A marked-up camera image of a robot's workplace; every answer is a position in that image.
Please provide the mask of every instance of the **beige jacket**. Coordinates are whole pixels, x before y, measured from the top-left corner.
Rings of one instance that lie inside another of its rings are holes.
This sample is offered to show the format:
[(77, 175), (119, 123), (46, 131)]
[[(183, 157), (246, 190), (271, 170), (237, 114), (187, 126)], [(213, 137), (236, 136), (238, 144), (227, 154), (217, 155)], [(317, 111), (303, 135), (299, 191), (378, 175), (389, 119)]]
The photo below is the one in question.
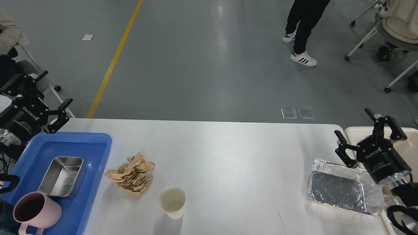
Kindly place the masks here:
[(0, 7), (0, 56), (7, 54), (18, 43), (22, 33), (20, 26), (2, 7)]

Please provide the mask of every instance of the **white cup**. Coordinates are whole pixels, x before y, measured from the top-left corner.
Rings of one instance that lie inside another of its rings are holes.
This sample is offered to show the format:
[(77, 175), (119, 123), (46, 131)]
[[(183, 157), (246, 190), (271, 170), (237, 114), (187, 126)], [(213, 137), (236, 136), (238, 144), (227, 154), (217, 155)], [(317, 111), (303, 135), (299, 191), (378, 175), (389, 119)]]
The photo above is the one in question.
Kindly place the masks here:
[(168, 186), (161, 191), (158, 202), (168, 216), (178, 219), (184, 214), (186, 194), (180, 187)]

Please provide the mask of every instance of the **shoe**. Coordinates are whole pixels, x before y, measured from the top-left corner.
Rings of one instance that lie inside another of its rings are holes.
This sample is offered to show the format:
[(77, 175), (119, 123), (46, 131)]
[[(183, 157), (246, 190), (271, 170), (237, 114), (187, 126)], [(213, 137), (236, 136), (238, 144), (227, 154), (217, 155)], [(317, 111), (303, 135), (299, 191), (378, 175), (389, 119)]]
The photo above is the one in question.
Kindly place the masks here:
[(318, 62), (314, 58), (310, 57), (306, 51), (298, 56), (295, 55), (295, 53), (292, 53), (290, 55), (290, 59), (296, 63), (300, 63), (308, 67), (314, 67), (318, 64)]
[(384, 45), (379, 47), (379, 60), (381, 61), (388, 61), (393, 58), (393, 51), (388, 46)]
[(296, 30), (291, 34), (285, 33), (285, 35), (283, 36), (282, 42), (284, 42), (284, 43), (291, 42), (291, 41), (295, 40), (295, 36), (296, 36)]

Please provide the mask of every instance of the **robotiq logo text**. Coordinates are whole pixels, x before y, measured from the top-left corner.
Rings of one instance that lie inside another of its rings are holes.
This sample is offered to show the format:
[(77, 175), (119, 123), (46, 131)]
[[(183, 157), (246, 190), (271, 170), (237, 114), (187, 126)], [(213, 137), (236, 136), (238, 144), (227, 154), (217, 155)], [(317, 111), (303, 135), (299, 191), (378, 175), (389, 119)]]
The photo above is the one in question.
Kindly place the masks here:
[(35, 119), (35, 121), (37, 121), (39, 119), (39, 117), (36, 117), (31, 111), (28, 110), (28, 108), (23, 107), (23, 110), (25, 112), (27, 112), (31, 117), (33, 117)]
[(369, 155), (365, 156), (365, 159), (368, 159), (369, 157), (374, 156), (375, 154), (381, 152), (382, 150), (380, 149), (380, 147), (378, 147), (375, 151), (371, 152)]

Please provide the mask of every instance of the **brown paper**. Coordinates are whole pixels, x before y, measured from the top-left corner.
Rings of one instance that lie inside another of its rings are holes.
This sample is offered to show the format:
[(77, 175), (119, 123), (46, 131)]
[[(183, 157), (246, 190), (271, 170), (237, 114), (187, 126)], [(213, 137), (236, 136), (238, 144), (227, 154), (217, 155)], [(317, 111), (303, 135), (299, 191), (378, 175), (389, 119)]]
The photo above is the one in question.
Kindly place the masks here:
[(113, 180), (118, 187), (139, 196), (147, 189), (148, 181), (151, 180), (145, 176), (145, 173), (153, 171), (155, 164), (145, 161), (141, 152), (126, 159), (128, 163), (122, 164), (117, 170), (108, 170), (105, 175)]

